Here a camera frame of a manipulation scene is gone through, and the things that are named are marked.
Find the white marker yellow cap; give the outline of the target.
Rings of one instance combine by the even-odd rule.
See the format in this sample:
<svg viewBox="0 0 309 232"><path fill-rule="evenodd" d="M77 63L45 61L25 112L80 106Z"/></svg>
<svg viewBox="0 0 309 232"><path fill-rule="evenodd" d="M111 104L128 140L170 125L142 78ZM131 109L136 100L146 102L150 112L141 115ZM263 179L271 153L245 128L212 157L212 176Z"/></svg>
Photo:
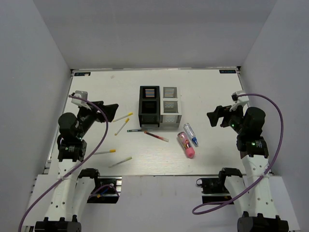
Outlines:
<svg viewBox="0 0 309 232"><path fill-rule="evenodd" d="M95 152L93 155L101 155L101 154L108 154L108 153L114 153L116 152L115 149L107 150L107 151L100 151L100 152Z"/></svg>
<svg viewBox="0 0 309 232"><path fill-rule="evenodd" d="M124 116L121 116L121 117L119 117L119 118L116 118L116 119L113 120L113 122L116 122L116 121L119 121L119 120L121 120L121 119L127 118L127 117L129 117L129 116L131 116L131 115L133 115L133 112L130 112L130 113L124 115Z"/></svg>
<svg viewBox="0 0 309 232"><path fill-rule="evenodd" d="M121 127L117 130L117 132L114 134L115 136L117 136L119 134L119 132L124 128L124 126L128 123L129 118L127 118L124 123L121 125Z"/></svg>

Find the clear blue glue bottle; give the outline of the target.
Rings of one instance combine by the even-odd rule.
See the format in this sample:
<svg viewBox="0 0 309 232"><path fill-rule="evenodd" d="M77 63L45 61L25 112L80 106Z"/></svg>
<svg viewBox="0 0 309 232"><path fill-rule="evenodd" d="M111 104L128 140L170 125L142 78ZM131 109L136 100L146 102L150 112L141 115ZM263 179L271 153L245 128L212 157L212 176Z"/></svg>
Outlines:
<svg viewBox="0 0 309 232"><path fill-rule="evenodd" d="M186 134L188 135L189 139L193 142L193 144L195 146L198 146L198 141L197 141L196 135L195 135L193 129L191 128L190 124L185 123L183 128L184 128Z"/></svg>

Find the black pen holder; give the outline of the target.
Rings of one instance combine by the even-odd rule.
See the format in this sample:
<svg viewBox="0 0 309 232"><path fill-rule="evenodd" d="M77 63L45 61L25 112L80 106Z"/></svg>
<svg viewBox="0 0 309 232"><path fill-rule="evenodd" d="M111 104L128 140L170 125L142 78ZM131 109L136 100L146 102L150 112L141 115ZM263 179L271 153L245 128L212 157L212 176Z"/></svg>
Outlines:
<svg viewBox="0 0 309 232"><path fill-rule="evenodd" d="M140 86L139 95L139 124L140 127L160 125L160 87Z"/></svg>

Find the red pen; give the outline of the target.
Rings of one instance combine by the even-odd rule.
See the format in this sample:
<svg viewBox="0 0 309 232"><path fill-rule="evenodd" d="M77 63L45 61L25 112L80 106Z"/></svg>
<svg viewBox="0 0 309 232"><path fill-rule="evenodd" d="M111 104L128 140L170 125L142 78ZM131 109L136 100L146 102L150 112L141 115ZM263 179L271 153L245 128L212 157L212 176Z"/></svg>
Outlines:
<svg viewBox="0 0 309 232"><path fill-rule="evenodd" d="M154 138L156 138L156 139L159 139L159 140L164 141L164 142L167 142L167 143L169 142L169 139L164 138L164 137L159 136L159 135L156 135L156 134L153 134L153 133L150 133L150 132L148 132L148 131L145 131L144 134L147 134L147 135L149 135L149 136L152 136L152 137L154 137Z"/></svg>

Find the white marker green cap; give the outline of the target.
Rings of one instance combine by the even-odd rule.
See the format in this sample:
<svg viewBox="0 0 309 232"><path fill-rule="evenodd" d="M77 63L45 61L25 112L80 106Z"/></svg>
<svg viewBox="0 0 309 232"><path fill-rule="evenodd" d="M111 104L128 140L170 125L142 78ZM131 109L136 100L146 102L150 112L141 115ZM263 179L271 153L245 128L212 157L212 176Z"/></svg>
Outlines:
<svg viewBox="0 0 309 232"><path fill-rule="evenodd" d="M115 167L115 166L120 165L120 164L122 164L122 163L125 163L125 162L127 162L127 161L129 161L129 160L132 160L132 157L128 157L128 158L126 158L126 159L124 159L124 160L122 160L122 161L120 161L120 162L118 162L118 163L115 163L115 164L113 164L113 165L110 165L108 168Z"/></svg>

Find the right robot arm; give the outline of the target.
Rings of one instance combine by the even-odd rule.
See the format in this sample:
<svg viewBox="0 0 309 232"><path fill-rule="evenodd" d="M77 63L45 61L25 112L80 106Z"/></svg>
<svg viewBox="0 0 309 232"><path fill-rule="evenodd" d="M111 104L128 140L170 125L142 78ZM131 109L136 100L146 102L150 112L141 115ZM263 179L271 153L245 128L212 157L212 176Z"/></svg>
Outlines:
<svg viewBox="0 0 309 232"><path fill-rule="evenodd" d="M212 127L222 118L221 127L231 127L237 133L237 149L245 168L247 180L235 168L223 168L219 172L218 188L230 193L234 200L239 232L287 232L289 225L282 220L275 207L269 182L267 144L262 137L266 114L256 107L245 112L239 105L217 106L207 113Z"/></svg>

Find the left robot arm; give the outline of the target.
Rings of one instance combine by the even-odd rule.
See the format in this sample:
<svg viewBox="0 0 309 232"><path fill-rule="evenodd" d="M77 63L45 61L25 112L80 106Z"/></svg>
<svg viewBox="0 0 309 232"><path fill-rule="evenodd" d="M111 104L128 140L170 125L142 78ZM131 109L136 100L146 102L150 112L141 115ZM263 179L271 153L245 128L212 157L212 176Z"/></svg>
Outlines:
<svg viewBox="0 0 309 232"><path fill-rule="evenodd" d="M77 115L64 113L58 119L59 183L52 188L53 195L43 221L35 224L36 232L80 232L81 215L88 198L102 187L97 169L82 168L87 147L83 137L94 122L112 122L119 105L104 105L103 101L76 101L75 104L79 108Z"/></svg>

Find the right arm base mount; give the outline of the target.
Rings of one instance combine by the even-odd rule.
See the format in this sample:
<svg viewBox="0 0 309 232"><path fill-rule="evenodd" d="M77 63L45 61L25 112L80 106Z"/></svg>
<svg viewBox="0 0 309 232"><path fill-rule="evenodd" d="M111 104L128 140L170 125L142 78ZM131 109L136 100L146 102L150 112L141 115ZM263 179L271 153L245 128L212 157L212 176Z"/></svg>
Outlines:
<svg viewBox="0 0 309 232"><path fill-rule="evenodd" d="M196 185L201 188L202 203L226 202L232 199L217 177L199 178Z"/></svg>

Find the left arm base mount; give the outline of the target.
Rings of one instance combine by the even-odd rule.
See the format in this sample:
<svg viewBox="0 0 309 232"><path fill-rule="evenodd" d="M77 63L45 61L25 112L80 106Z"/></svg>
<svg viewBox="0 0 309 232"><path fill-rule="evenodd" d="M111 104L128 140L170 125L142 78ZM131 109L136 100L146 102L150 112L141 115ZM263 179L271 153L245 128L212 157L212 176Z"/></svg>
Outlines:
<svg viewBox="0 0 309 232"><path fill-rule="evenodd" d="M91 192L87 203L116 204L122 187L121 176L100 176L98 184Z"/></svg>

